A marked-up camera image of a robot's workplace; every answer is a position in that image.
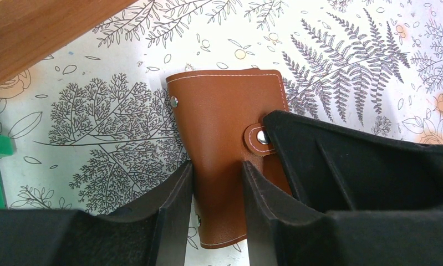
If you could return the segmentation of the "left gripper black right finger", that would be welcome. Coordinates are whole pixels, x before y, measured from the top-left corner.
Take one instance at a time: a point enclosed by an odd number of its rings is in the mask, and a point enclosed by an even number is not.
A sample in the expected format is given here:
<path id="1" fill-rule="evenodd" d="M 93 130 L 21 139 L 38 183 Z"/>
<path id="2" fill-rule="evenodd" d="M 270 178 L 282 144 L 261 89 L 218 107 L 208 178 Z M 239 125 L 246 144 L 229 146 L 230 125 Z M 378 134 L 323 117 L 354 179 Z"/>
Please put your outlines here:
<path id="1" fill-rule="evenodd" d="M 251 265 L 443 265 L 443 210 L 320 213 L 242 164 Z"/>

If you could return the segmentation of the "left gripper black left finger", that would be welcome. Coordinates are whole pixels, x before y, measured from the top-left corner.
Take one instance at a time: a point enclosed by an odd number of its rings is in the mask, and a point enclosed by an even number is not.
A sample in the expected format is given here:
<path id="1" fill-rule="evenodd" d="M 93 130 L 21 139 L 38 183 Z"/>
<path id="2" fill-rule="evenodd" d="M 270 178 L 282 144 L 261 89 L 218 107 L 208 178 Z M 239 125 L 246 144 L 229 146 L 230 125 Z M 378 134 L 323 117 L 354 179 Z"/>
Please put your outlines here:
<path id="1" fill-rule="evenodd" d="M 0 209 L 0 265 L 183 265 L 193 165 L 107 215 Z"/>

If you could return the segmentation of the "brown leather card holder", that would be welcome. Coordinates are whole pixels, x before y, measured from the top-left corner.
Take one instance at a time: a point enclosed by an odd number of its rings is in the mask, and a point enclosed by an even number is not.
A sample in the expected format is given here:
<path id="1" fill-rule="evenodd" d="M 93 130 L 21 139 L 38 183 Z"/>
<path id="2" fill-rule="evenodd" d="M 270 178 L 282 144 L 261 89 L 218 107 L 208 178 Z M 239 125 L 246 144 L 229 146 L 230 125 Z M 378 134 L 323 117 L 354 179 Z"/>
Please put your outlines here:
<path id="1" fill-rule="evenodd" d="M 247 238 L 243 162 L 287 194 L 291 188 L 263 118 L 288 110 L 277 70 L 197 70 L 166 78 L 182 144 L 194 166 L 200 244 L 218 249 Z"/>

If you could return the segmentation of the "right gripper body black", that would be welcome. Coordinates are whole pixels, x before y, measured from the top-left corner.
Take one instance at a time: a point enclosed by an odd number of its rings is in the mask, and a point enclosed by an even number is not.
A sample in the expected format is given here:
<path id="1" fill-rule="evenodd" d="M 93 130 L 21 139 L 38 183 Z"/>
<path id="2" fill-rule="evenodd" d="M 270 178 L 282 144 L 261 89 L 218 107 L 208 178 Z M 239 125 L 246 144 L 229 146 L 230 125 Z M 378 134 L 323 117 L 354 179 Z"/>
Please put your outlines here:
<path id="1" fill-rule="evenodd" d="M 320 211 L 443 209 L 443 145 L 276 110 L 263 118 L 293 197 Z"/>

